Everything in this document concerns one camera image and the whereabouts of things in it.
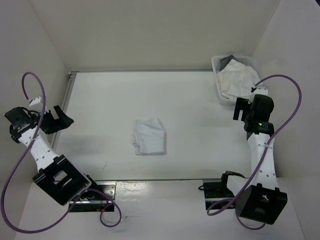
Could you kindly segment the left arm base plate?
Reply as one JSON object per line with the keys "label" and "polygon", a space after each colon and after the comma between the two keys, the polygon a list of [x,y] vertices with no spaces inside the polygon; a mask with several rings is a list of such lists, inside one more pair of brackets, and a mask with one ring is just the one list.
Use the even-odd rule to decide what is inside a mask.
{"label": "left arm base plate", "polygon": [[91,186],[105,195],[101,195],[95,191],[86,191],[77,200],[71,209],[71,213],[95,213],[95,212],[114,212],[115,206],[111,200],[115,200],[116,183],[107,181],[98,181],[96,185]]}

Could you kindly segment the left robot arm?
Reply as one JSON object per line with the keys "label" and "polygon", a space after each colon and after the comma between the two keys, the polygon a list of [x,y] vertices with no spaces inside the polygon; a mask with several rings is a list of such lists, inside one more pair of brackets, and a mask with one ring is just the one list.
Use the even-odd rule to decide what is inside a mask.
{"label": "left robot arm", "polygon": [[38,173],[32,179],[57,203],[64,206],[80,193],[88,200],[93,200],[100,193],[97,183],[89,175],[77,170],[63,154],[55,153],[48,142],[47,135],[64,130],[74,123],[60,106],[55,105],[53,108],[58,118],[55,119],[50,110],[46,111],[36,137],[34,133],[41,117],[40,112],[20,106],[6,112],[4,116],[11,123],[11,138],[26,147],[33,142],[30,153]]}

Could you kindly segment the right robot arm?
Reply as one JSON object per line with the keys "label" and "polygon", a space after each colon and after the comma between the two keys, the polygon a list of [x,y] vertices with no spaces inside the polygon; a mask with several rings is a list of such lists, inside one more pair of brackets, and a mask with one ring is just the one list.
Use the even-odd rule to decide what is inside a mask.
{"label": "right robot arm", "polygon": [[239,97],[235,103],[234,120],[244,123],[251,156],[251,176],[227,171],[219,192],[234,194],[235,213],[239,218],[272,225],[288,202],[280,190],[274,163],[274,125],[269,121],[274,109],[271,97],[253,94],[249,99]]}

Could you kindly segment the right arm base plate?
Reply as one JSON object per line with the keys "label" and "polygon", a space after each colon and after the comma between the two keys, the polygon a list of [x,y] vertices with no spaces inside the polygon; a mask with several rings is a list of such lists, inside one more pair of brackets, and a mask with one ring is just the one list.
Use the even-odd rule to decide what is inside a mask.
{"label": "right arm base plate", "polygon": [[[216,179],[207,179],[204,180],[202,185],[198,187],[198,190],[203,191],[205,209],[207,210],[212,204],[219,202],[224,199],[232,199],[234,194],[223,186],[221,180]],[[215,205],[211,210],[220,210],[225,205],[227,205],[230,200],[226,200]]]}

